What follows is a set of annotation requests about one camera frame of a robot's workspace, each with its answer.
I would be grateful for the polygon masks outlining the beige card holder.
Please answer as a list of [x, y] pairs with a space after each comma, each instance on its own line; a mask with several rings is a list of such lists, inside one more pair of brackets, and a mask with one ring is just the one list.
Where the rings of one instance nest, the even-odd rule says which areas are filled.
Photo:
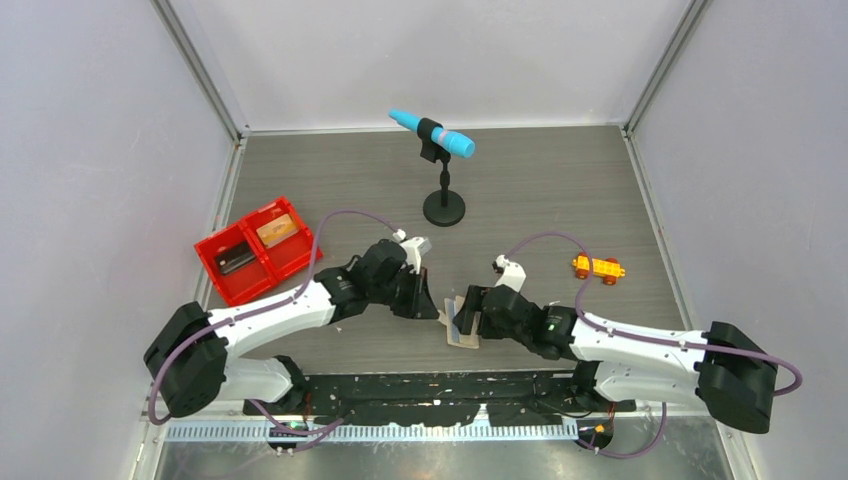
[[464, 296], [455, 296], [444, 300], [444, 310], [440, 312], [439, 322], [445, 327], [446, 342], [449, 346], [465, 349], [479, 349], [480, 337], [476, 334], [461, 334], [453, 319], [465, 303]]

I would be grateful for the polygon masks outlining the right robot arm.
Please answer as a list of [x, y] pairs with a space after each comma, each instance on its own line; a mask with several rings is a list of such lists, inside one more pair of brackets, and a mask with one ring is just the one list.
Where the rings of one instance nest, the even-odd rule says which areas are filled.
[[573, 307], [539, 306], [508, 286], [472, 285], [448, 309], [461, 335], [511, 339], [546, 360], [575, 364], [569, 391], [581, 410], [627, 401], [705, 408], [736, 430], [765, 434], [771, 426], [777, 365], [732, 324], [707, 331], [625, 325]]

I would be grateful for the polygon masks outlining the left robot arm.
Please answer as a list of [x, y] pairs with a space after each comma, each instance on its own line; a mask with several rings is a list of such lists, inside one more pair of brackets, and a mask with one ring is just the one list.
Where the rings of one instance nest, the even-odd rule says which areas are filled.
[[296, 289], [241, 306], [204, 310], [180, 306], [143, 356], [154, 380], [150, 399], [162, 399], [171, 418], [193, 415], [216, 400], [256, 400], [284, 414], [307, 398], [300, 370], [287, 356], [247, 353], [302, 330], [337, 323], [385, 305], [399, 318], [433, 320], [423, 257], [426, 237], [382, 239], [341, 267], [326, 268]]

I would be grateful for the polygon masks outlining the tan card case in bin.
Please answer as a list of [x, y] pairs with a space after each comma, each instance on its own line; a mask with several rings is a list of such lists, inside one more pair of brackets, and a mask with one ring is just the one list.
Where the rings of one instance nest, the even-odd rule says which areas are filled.
[[256, 230], [256, 234], [263, 246], [270, 249], [296, 234], [299, 230], [297, 221], [290, 214], [283, 214], [260, 226]]

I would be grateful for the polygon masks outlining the black card case in bin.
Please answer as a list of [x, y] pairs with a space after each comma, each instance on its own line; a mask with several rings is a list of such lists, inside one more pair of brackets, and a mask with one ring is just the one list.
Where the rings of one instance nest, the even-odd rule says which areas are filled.
[[246, 242], [222, 250], [214, 257], [221, 275], [230, 275], [255, 260], [255, 254]]

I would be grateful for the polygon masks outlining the black microphone stand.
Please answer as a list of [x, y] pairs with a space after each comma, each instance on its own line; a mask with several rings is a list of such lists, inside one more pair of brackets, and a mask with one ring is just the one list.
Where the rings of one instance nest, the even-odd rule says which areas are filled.
[[440, 189], [429, 194], [423, 202], [425, 219], [438, 227], [450, 227], [459, 223], [466, 212], [464, 199], [450, 189], [451, 175], [448, 164], [452, 156], [441, 161], [430, 162], [442, 165], [439, 182]]

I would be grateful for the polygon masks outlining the yellow toy brick car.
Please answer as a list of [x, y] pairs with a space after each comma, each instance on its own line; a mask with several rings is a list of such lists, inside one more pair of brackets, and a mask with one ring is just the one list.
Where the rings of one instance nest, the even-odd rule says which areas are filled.
[[572, 260], [575, 276], [580, 280], [586, 280], [590, 276], [599, 277], [604, 285], [616, 285], [620, 278], [627, 274], [626, 269], [615, 258], [592, 258], [589, 259], [585, 252], [579, 253]]

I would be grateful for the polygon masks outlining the red two-compartment bin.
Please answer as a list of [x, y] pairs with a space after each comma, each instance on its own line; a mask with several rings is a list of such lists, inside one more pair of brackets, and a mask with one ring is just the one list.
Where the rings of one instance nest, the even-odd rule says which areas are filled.
[[[299, 224], [300, 230], [267, 249], [259, 240], [256, 230], [283, 214], [290, 214]], [[313, 241], [313, 232], [291, 202], [282, 196], [195, 243], [194, 250], [224, 303], [237, 306], [258, 299], [306, 269], [310, 263]], [[214, 257], [222, 250], [242, 242], [250, 245], [255, 260], [230, 275], [221, 275]]]

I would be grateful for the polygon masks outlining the blue toy microphone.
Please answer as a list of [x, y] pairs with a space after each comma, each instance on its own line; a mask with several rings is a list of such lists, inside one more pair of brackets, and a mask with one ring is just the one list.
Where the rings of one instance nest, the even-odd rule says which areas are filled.
[[414, 114], [391, 109], [388, 116], [399, 126], [413, 132], [421, 141], [420, 156], [430, 162], [441, 161], [452, 155], [470, 158], [476, 149], [468, 136], [444, 128], [440, 123]]

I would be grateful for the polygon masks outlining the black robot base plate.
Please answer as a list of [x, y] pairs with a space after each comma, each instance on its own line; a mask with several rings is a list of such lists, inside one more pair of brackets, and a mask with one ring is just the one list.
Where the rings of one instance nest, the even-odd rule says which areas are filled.
[[634, 411], [634, 401], [613, 404], [574, 384], [573, 376], [571, 370], [314, 374], [264, 407], [321, 426], [336, 419], [348, 426], [466, 426], [480, 413], [495, 426], [547, 426]]

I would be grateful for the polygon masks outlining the ribbed metal front rail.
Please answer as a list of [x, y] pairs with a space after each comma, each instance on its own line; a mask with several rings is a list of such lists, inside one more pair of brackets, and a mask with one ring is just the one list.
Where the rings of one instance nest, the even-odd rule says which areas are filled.
[[[171, 424], [166, 442], [307, 442], [316, 435], [285, 434], [268, 421], [187, 421]], [[467, 425], [402, 427], [343, 425], [324, 438], [329, 443], [369, 442], [465, 442], [465, 441], [573, 441], [578, 438], [575, 421], [553, 425], [494, 426], [487, 419]]]

